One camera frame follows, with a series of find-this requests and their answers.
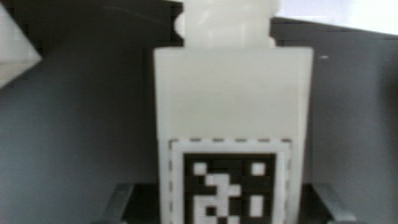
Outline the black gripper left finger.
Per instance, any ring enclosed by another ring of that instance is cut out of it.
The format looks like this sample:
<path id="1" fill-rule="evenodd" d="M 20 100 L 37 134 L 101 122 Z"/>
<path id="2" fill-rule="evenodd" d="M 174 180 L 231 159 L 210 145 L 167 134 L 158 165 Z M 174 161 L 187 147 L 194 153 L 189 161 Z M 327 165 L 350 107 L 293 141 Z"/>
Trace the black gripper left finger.
<path id="1" fill-rule="evenodd" d="M 121 183 L 103 212 L 105 224 L 160 224 L 158 218 L 158 186 Z"/>

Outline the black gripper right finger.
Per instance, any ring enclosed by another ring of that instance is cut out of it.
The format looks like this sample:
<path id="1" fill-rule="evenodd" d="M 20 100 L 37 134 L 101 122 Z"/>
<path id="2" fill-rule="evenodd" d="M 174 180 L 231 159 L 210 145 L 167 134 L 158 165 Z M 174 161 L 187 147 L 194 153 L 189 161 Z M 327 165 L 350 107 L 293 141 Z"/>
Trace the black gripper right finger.
<path id="1" fill-rule="evenodd" d="M 299 224 L 357 224 L 357 217 L 329 184 L 302 186 Z"/>

